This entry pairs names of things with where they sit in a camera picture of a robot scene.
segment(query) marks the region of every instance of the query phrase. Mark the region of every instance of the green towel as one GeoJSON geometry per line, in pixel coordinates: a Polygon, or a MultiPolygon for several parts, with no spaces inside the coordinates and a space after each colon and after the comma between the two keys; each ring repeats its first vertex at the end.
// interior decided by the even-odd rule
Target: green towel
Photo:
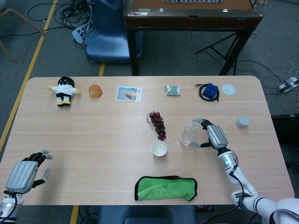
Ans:
{"type": "Polygon", "coordinates": [[[197,195],[197,182],[179,176],[144,176],[135,185],[135,201],[184,197],[191,201],[197,195]]]}

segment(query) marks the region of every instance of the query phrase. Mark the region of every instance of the white cup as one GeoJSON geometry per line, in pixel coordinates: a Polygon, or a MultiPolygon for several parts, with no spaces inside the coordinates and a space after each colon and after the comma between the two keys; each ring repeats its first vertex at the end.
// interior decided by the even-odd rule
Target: white cup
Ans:
{"type": "Polygon", "coordinates": [[[238,128],[246,127],[247,125],[249,125],[249,123],[250,123],[250,119],[247,116],[240,116],[235,121],[235,125],[238,128]]]}
{"type": "Polygon", "coordinates": [[[151,151],[155,156],[164,156],[167,152],[167,144],[161,140],[154,141],[151,145],[151,151]]]}

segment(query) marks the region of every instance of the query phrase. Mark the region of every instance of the grape bunch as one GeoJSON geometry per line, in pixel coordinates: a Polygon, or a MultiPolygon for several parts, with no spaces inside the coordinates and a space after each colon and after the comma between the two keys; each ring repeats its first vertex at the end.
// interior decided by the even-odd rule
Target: grape bunch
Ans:
{"type": "Polygon", "coordinates": [[[164,139],[166,138],[166,132],[165,132],[164,121],[163,121],[163,118],[161,117],[160,113],[153,111],[153,112],[149,113],[148,116],[151,120],[151,123],[155,126],[155,131],[158,134],[158,139],[160,139],[161,141],[164,141],[164,139]]]}

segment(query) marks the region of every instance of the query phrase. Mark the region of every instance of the wooden table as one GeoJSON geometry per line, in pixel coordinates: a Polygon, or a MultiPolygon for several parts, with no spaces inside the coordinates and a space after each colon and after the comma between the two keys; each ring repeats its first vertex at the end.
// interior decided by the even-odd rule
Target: wooden table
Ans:
{"type": "Polygon", "coordinates": [[[236,32],[235,40],[223,56],[226,62],[219,72],[219,75],[227,75],[262,18],[263,13],[256,0],[223,0],[222,3],[124,0],[132,75],[139,75],[136,32],[143,30],[236,32]]]}
{"type": "MultiPolygon", "coordinates": [[[[184,147],[178,139],[193,118],[203,117],[220,125],[240,161],[247,179],[260,194],[273,200],[293,197],[292,185],[279,148],[268,106],[258,79],[243,77],[74,77],[82,95],[70,107],[58,108],[47,85],[59,78],[33,78],[27,83],[0,164],[0,189],[5,189],[14,164],[26,156],[49,149],[54,159],[38,172],[51,168],[45,184],[32,189],[26,205],[74,204],[231,204],[231,192],[240,189],[228,181],[217,152],[212,148],[184,147]],[[222,87],[233,84],[237,92],[220,101],[199,98],[194,84],[222,87]],[[104,96],[91,99],[88,87],[100,85],[104,96]],[[166,96],[164,85],[179,85],[180,97],[166,96]],[[141,103],[116,101],[118,86],[142,87],[141,103]],[[150,146],[157,134],[146,121],[159,111],[166,125],[167,155],[154,157],[150,146]],[[240,115],[251,119],[238,129],[240,115]],[[134,186],[142,176],[179,175],[198,182],[198,196],[160,201],[134,201],[134,186]]],[[[198,142],[207,134],[199,131],[198,142]]]]}

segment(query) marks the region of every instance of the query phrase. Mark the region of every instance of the plush toy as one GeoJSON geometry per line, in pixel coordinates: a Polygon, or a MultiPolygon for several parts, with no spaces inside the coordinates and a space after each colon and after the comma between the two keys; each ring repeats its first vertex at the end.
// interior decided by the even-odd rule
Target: plush toy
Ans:
{"type": "Polygon", "coordinates": [[[61,77],[58,81],[58,86],[48,86],[48,90],[56,92],[57,106],[71,105],[71,98],[74,93],[81,93],[75,88],[74,80],[69,77],[61,77]]]}

